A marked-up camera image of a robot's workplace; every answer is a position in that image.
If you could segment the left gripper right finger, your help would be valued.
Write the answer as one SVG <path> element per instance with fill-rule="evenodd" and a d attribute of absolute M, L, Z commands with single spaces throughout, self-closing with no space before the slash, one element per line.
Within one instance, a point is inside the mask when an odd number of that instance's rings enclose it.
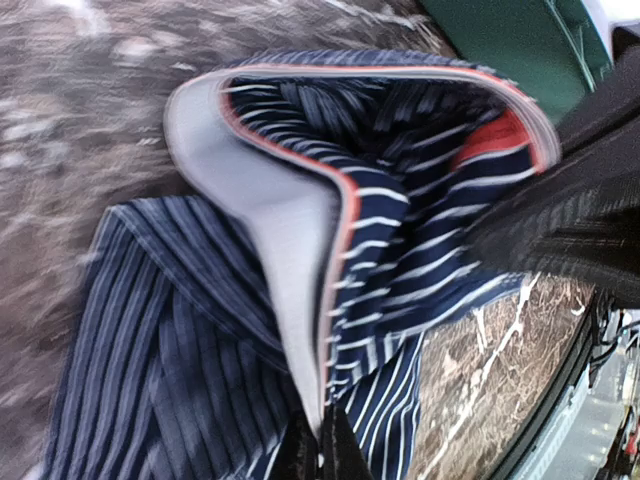
<path fill-rule="evenodd" d="M 335 405 L 330 406 L 325 414 L 322 455 L 324 462 L 321 467 L 321 479 L 373 479 L 345 411 Z"/>

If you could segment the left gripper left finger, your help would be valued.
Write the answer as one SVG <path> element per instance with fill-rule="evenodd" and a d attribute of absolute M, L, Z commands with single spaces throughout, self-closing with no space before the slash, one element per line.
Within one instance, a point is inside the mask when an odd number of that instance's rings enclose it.
<path fill-rule="evenodd" d="M 318 476 L 318 444 L 306 415 L 296 412 L 291 421 L 288 479 L 312 480 Z"/>

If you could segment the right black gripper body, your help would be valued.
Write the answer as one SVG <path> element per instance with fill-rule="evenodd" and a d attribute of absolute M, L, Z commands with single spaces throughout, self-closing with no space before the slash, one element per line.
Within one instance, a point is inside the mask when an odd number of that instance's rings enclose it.
<path fill-rule="evenodd" d="M 639 302 L 639 27 L 613 30 L 614 71 L 559 127 L 563 157 L 484 214 L 473 254 Z"/>

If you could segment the navy striped underwear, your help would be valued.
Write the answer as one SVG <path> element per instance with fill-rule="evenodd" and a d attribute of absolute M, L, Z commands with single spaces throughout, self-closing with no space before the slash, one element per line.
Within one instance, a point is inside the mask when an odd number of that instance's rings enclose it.
<path fill-rule="evenodd" d="M 413 51 L 266 52 L 170 96 L 189 196 L 108 208 L 62 377 L 47 479 L 284 479 L 306 415 L 343 409 L 403 479 L 425 333 L 505 296 L 471 225 L 560 156 L 494 70 Z"/>

